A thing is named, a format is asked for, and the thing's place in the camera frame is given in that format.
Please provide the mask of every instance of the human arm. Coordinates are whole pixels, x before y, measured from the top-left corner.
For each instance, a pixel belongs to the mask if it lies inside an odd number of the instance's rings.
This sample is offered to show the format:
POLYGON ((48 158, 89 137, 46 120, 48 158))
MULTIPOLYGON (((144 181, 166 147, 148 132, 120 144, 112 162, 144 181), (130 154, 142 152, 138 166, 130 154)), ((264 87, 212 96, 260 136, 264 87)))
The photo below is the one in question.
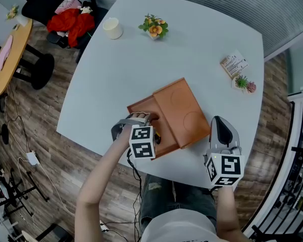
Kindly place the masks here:
MULTIPOLYGON (((145 117, 134 114, 132 117, 145 117)), ((99 203, 119 159, 129 147, 131 125, 125 125, 83 184, 76 202, 75 242, 102 242, 99 203)))
POLYGON ((230 242, 250 241, 241 232, 232 187, 218 190, 217 236, 230 242))

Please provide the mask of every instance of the person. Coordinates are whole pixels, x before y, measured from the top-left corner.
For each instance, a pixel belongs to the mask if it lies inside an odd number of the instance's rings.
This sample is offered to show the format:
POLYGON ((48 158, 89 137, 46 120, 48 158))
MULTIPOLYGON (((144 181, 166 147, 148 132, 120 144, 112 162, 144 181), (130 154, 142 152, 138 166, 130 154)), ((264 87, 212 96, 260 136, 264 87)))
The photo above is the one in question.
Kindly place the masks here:
MULTIPOLYGON (((146 115, 134 114, 132 117, 146 115)), ((123 127, 81 188, 76 203, 75 242, 104 241, 99 202, 120 157, 129 147, 130 131, 131 125, 123 127)), ((139 224, 141 242, 250 241, 241 232, 232 187, 218 189, 216 210, 209 190, 147 175, 139 224)))

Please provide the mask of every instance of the white t-shirt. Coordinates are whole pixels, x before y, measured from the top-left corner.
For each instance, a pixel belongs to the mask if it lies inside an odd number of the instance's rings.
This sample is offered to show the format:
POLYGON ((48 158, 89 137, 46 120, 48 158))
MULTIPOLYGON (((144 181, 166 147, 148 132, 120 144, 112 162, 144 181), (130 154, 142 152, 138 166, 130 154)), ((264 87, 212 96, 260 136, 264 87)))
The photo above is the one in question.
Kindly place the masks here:
POLYGON ((212 222, 203 214, 176 209, 151 220, 141 242, 227 242, 216 235, 212 222))

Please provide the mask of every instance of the black and white marker cube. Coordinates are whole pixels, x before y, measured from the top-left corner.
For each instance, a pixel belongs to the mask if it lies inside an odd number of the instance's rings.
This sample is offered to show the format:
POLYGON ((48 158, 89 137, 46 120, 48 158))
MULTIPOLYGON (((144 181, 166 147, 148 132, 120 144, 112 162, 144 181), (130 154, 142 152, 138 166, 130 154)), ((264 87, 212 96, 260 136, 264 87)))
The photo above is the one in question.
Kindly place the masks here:
POLYGON ((131 128, 129 146, 134 158, 155 159, 153 127, 133 125, 131 128))
POLYGON ((232 186, 243 177, 244 156, 211 153, 206 163, 208 175, 213 186, 232 186))

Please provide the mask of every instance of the orange flower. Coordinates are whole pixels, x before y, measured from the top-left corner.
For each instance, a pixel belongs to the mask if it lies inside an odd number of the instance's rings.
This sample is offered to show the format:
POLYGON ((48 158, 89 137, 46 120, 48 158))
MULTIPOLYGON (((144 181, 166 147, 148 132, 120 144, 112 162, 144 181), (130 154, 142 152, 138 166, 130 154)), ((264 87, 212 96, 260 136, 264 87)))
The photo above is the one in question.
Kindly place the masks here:
POLYGON ((158 34, 161 34, 163 31, 161 26, 151 26, 149 28, 149 33, 152 37, 156 37, 158 34))

